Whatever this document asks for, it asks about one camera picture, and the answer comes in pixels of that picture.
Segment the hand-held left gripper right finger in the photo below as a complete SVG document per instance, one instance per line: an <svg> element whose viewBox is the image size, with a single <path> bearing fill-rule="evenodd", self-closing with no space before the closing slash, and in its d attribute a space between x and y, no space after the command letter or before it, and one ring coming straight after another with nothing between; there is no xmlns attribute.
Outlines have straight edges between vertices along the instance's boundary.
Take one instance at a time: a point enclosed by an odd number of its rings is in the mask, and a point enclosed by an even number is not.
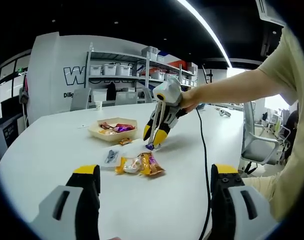
<svg viewBox="0 0 304 240"><path fill-rule="evenodd" d="M269 202L230 165L211 167L211 240L265 240L277 226Z"/></svg>

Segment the person's right hand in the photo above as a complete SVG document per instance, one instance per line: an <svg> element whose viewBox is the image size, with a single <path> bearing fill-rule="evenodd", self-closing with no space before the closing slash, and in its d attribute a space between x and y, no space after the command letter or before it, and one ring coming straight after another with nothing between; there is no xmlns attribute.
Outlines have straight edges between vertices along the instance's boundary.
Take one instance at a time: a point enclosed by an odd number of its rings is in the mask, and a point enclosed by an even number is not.
<svg viewBox="0 0 304 240"><path fill-rule="evenodd" d="M179 103L179 106L187 113L191 112L199 104L203 104L206 101L204 88L202 86L181 92L181 94L182 99Z"/></svg>

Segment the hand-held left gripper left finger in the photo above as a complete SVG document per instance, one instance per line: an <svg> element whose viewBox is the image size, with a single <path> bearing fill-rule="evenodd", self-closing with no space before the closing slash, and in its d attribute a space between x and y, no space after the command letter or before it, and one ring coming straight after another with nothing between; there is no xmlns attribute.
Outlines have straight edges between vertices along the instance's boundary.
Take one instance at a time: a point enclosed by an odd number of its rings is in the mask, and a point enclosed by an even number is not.
<svg viewBox="0 0 304 240"><path fill-rule="evenodd" d="M42 200L32 229L42 240L98 240L100 166L74 170Z"/></svg>

